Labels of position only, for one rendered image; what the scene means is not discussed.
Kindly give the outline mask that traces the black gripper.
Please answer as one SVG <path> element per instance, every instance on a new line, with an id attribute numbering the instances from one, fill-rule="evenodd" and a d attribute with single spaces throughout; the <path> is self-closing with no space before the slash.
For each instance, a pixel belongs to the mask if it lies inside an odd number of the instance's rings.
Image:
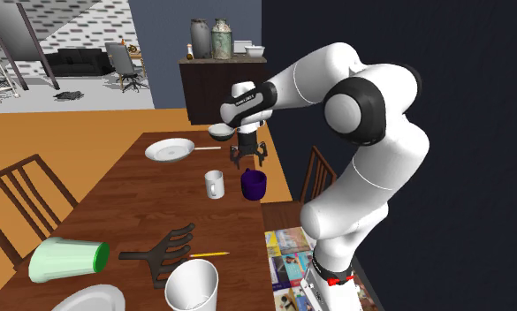
<path id="1" fill-rule="evenodd" d="M 262 167 L 265 157 L 268 155 L 268 150 L 265 142 L 258 143 L 256 131 L 244 133 L 242 130 L 237 130 L 238 146 L 230 146 L 230 160 L 240 168 L 241 156 L 257 155 L 259 166 Z"/>

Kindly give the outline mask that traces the purple mug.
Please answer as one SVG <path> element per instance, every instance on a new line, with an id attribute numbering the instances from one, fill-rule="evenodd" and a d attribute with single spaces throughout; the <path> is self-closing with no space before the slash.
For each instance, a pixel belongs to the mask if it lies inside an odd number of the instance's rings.
<path id="1" fill-rule="evenodd" d="M 250 201 L 263 198 L 267 188 L 267 177 L 262 171 L 246 168 L 240 177 L 241 192 Z"/>

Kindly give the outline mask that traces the small black and white bowl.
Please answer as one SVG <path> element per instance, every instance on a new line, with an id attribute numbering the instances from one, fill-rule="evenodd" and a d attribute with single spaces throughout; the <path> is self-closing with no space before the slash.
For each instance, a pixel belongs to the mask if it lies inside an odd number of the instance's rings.
<path id="1" fill-rule="evenodd" d="M 210 137 L 214 140 L 227 141 L 234 135 L 235 129 L 225 123 L 218 123 L 211 125 L 208 132 Z"/>

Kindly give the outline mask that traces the white mug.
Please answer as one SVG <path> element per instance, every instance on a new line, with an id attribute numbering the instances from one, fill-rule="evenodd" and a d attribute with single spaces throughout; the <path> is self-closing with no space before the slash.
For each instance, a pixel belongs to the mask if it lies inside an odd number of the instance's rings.
<path id="1" fill-rule="evenodd" d="M 205 175 L 205 186 L 210 199 L 216 200 L 224 196 L 224 174 L 221 171 L 208 171 Z"/>

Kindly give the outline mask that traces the brown wooden slatted chair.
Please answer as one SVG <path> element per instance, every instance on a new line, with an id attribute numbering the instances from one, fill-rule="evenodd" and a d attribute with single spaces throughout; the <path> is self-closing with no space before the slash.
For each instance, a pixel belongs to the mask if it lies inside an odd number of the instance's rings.
<path id="1" fill-rule="evenodd" d="M 46 215 L 59 226 L 62 221 L 59 219 L 57 214 L 53 211 L 51 206 L 45 201 L 34 182 L 29 177 L 25 167 L 30 163 L 35 163 L 39 166 L 42 172 L 47 178 L 53 183 L 54 187 L 64 196 L 65 200 L 74 209 L 78 206 L 79 202 L 75 199 L 72 193 L 67 189 L 65 184 L 60 180 L 58 175 L 49 167 L 49 165 L 42 159 L 39 154 L 31 155 L 23 160 L 16 162 L 4 169 L 0 170 L 0 189 L 9 198 L 11 203 L 15 206 L 17 211 L 22 215 L 24 220 L 34 231 L 34 234 L 41 240 L 44 241 L 47 236 L 43 230 L 38 226 L 34 218 L 29 214 L 28 209 L 21 203 L 15 193 L 8 187 L 4 179 L 8 178 L 16 189 L 16 192 L 24 200 L 25 204 L 30 208 L 34 216 L 39 220 L 43 227 L 48 233 L 52 233 L 54 228 Z M 5 235 L 3 230 L 0 228 L 0 248 L 10 260 L 12 267 L 15 271 L 18 267 L 26 260 L 26 258 L 33 254 L 34 250 L 29 252 L 25 256 L 21 256 L 15 246 L 11 243 L 9 238 Z"/>
<path id="2" fill-rule="evenodd" d="M 312 201 L 337 179 L 336 172 L 316 146 L 311 148 L 308 167 L 297 201 L 262 203 L 265 231 L 275 231 L 300 226 L 300 211 L 306 202 Z"/>

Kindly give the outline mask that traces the dark cabinet with jugs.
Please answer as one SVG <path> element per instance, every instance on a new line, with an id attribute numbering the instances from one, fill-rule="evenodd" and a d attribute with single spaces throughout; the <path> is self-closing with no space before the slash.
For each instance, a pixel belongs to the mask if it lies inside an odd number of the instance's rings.
<path id="1" fill-rule="evenodd" d="M 186 111 L 193 125 L 221 121 L 219 109 L 232 85 L 266 80 L 265 57 L 235 53 L 232 30 L 226 19 L 209 27 L 205 19 L 192 19 L 187 56 L 178 61 Z"/>

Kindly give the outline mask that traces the white frying pan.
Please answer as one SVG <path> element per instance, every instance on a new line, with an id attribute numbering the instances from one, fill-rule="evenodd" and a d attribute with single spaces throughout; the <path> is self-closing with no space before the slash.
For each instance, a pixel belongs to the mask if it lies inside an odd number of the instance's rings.
<path id="1" fill-rule="evenodd" d="M 219 150 L 220 147 L 196 147 L 185 138 L 170 138 L 157 141 L 145 150 L 145 156 L 159 163 L 175 163 L 187 158 L 195 150 Z"/>

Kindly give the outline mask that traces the picture-patterned robot stand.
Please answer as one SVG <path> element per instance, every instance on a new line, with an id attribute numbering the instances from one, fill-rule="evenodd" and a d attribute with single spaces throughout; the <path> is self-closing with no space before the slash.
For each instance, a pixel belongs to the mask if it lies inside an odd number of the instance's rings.
<path id="1" fill-rule="evenodd" d="M 312 261 L 316 241 L 301 227 L 266 231 L 270 278 L 276 311 L 316 311 L 300 281 Z"/>

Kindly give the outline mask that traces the brown wooden dining table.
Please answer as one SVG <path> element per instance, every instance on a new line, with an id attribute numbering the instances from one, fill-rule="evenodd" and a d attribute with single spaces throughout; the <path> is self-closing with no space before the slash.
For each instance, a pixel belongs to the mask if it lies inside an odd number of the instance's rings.
<path id="1" fill-rule="evenodd" d="M 162 290 L 153 287 L 145 261 L 121 261 L 122 251 L 147 252 L 171 230 L 195 224 L 189 242 L 194 253 L 229 252 L 207 257 L 218 271 L 217 311 L 275 311 L 261 205 L 240 190 L 241 168 L 229 159 L 229 142 L 206 132 L 184 132 L 197 147 L 176 163 L 147 159 L 145 149 L 169 138 L 144 133 L 119 158 L 79 205 L 55 229 L 58 237 L 110 245 L 103 271 L 43 284 L 33 283 L 28 265 L 0 290 L 0 311 L 51 311 L 71 294 L 94 284 L 112 284 L 125 296 L 126 311 L 171 311 Z M 204 175 L 224 174 L 224 196 L 210 199 Z"/>

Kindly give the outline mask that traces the dark brown pronged spatula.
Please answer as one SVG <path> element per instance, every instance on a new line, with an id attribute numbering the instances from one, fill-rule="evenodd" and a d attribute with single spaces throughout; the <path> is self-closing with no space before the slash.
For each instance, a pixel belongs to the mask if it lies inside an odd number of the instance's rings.
<path id="1" fill-rule="evenodd" d="M 159 280 L 162 274 L 172 273 L 179 265 L 187 262 L 184 255 L 191 250 L 189 242 L 193 239 L 194 223 L 171 230 L 160 242 L 147 252 L 120 252 L 119 260 L 145 261 L 148 264 L 153 286 L 156 290 L 163 289 L 168 277 Z"/>

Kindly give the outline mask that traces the tall white cup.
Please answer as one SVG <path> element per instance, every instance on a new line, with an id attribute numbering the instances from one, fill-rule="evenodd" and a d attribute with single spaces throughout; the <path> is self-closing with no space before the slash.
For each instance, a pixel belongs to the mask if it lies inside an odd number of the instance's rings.
<path id="1" fill-rule="evenodd" d="M 193 259 L 172 271 L 164 296 L 173 311 L 217 311 L 218 272 L 213 263 Z"/>

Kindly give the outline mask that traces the grey office chair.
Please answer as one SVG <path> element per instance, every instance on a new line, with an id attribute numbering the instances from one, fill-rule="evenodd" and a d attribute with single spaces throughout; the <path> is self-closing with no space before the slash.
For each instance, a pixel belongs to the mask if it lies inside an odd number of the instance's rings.
<path id="1" fill-rule="evenodd" d="M 131 87 L 137 92 L 140 92 L 142 87 L 148 87 L 148 85 L 140 82 L 141 76 L 136 72 L 125 45 L 110 44 L 108 46 L 108 53 L 112 58 L 113 67 L 119 76 L 119 83 L 123 93 Z"/>

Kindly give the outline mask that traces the black sofa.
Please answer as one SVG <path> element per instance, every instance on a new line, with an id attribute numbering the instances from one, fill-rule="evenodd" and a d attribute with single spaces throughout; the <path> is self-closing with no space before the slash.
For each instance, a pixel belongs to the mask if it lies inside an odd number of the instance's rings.
<path id="1" fill-rule="evenodd" d="M 103 76 L 114 72 L 107 53 L 101 49 L 58 49 L 45 57 L 56 77 Z"/>

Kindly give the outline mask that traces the pale green cup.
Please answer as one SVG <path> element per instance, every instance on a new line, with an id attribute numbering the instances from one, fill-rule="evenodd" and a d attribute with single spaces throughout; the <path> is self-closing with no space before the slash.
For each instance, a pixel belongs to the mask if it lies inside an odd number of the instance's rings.
<path id="1" fill-rule="evenodd" d="M 110 246 L 106 242 L 51 237 L 34 250 L 28 275 L 34 283 L 46 283 L 98 273 L 106 266 L 109 256 Z"/>

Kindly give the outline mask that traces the white plate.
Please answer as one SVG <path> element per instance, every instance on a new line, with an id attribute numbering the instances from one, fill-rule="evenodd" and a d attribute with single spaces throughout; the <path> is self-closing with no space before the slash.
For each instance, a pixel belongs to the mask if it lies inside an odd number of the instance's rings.
<path id="1" fill-rule="evenodd" d="M 116 286 L 96 284 L 70 295 L 51 311 L 125 311 L 125 297 Z"/>

